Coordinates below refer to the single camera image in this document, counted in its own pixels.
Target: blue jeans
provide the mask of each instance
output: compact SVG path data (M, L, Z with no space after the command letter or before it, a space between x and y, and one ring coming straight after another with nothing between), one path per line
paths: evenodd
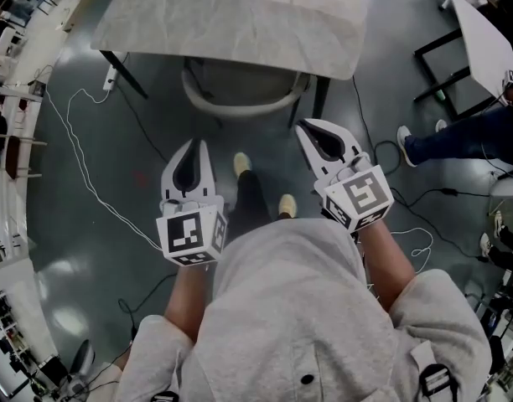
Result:
M409 160L418 165L428 159L500 159L513 165L513 107L503 107L456 122L426 138L406 137Z

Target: black table frame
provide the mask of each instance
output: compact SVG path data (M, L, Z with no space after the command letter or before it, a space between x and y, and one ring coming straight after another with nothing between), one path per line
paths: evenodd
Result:
M462 80L466 78L467 76L470 76L471 70L470 68L464 67L461 70L458 70L454 73L452 73L445 81L439 83L438 80L435 77L435 74L432 72L432 69L428 65L428 62L424 59L424 55L428 52L433 51L434 49L439 48L440 46L443 46L444 44L450 43L455 39L459 39L462 37L462 31L461 28L458 28L448 34L445 34L443 37L433 40L433 42L422 46L420 49L417 49L415 52L413 52L413 55L415 56L415 59L418 61L418 63L423 68L424 72L426 73L426 76L428 77L428 80L432 84L427 90L425 90L422 94L416 96L413 101L415 103L418 103L421 100L424 100L426 97L430 95L435 95L439 90L441 90L445 95L445 100L442 101L445 108L447 109L447 112L450 116L450 119L453 121L457 121L459 119L464 119L466 117L472 116L475 113L478 113L479 111L482 111L485 109L492 101L493 98L487 98L483 101L481 101L479 104L472 106L466 111L462 111L461 113L458 113L456 111L456 108L454 107L454 104L452 100L450 99L450 95L446 92L446 88L450 85L455 84L459 80Z
M148 99L148 94L145 90L139 85L139 82L133 77L132 73L126 68L126 66L117 58L115 54L113 54L110 50L101 50L100 51L104 58L107 59L109 64L117 70L122 78L130 84L130 86L143 98ZM327 97L327 91L329 89L329 83L331 79L329 77L316 76L316 93L314 94L314 104L313 104L313 118L321 119L322 113L324 112L325 99ZM298 98L292 105L292 111L290 112L290 119L288 121L288 127L291 128L293 125L294 118L296 116L296 112L298 111L299 100Z

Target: person's foot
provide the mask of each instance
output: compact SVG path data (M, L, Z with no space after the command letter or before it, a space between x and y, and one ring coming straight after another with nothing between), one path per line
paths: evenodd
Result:
M480 249L484 258L490 257L491 241L490 237L484 232L480 237Z
M398 146L400 147L400 150L404 154L404 158L406 158L407 165L409 167L416 167L410 160L409 156L406 152L406 138L411 135L411 132L409 131L409 128L407 126L402 125L398 128L398 132L396 133L396 140L398 142Z
M244 171L251 171L251 169L251 159L249 159L244 152L238 152L234 156L234 173L236 174L236 178L240 178L240 175Z
M495 233L494 233L495 238L500 237L500 230L503 229L504 227L505 227L505 223L502 220L502 213L500 212L500 210L497 210L497 213L495 213Z
M298 203L290 193L285 193L279 201L279 214L283 213L289 214L292 219L298 215Z
M438 123L435 124L435 132L440 132L441 130L444 130L448 126L447 122L443 119L439 119Z

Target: white cable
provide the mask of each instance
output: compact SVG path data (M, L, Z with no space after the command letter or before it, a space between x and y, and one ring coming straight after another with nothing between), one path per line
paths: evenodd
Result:
M430 234L424 228L413 228L413 229L410 229L408 231L396 231L396 232L391 232L391 234L403 235L403 234L409 234L410 232L415 231L415 230L424 231L426 234L428 234L430 236L430 244L427 247L424 247L423 249L413 249L412 252L411 252L411 256L413 258L419 256L424 251L428 252L427 256L426 256L426 260L422 264L420 270L415 271L415 274L418 274L419 272L421 272L424 269L424 267L426 266L428 260L430 259L430 255L432 254L432 244L433 244L433 236L432 236L432 234Z
M130 229L133 232L135 232L137 235L143 237L154 249L162 251L162 248L159 247L156 243L154 243L154 241L152 241L150 238L148 238L130 219L127 219L124 216L122 216L119 212L117 212L117 210L112 205L110 205L109 203L107 203L104 200L102 200L100 198L100 196L98 195L98 192L96 191L95 186L92 184L91 176L89 175L89 169L87 168L87 165L86 165L86 156L85 156L85 154L83 152L83 149L81 148L81 145L80 145L80 139L74 133L72 124L70 123L70 120L69 120L70 104L71 104L72 100L74 100L74 98L78 94L80 94L80 92L82 92L82 91L85 92L85 94L89 98L91 98L92 101L94 103L96 103L96 104L101 104L104 101L106 101L107 97L109 96L109 93L110 93L110 91L107 91L107 94L106 94L106 96L104 97L103 100L96 101L95 98L92 95L90 95L85 89L82 88L82 89L78 90L73 96L70 97L69 104L68 104L68 106L66 108L66 118L65 119L63 119L63 116L57 110L57 107L55 107L55 104L52 101L52 97L50 96L48 89L46 89L46 95L48 96L49 103L54 107L55 112L57 113L57 115L60 118L63 126L65 127L66 135L68 136L68 138L70 140L70 143L72 144L72 148L74 149L74 155L75 155L75 158L76 158L76 160L78 162L78 167L80 168L81 176L83 177L83 181L84 181L84 183L86 185L85 187L87 188L87 190L89 192L91 192L96 197L96 200L101 205L103 205L107 209L107 211L109 211L116 218L118 218L119 220L124 222L126 225L128 225L130 227ZM76 146L78 147L78 150L80 151L81 160L80 160L80 157L79 157L78 152L76 150Z

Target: jeans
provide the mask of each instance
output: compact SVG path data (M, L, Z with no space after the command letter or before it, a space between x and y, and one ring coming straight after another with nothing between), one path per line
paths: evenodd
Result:
M8 12L16 18L22 19L27 23L31 19L31 13L33 13L34 6L29 3L13 2Z
M277 220L290 219L288 213L279 214ZM273 222L267 212L266 201L257 175L253 171L244 171L238 178L236 206L229 215L229 230L226 243Z
M513 165L513 108L471 116L426 138L406 137L404 147L414 165L428 159L485 159L485 156Z

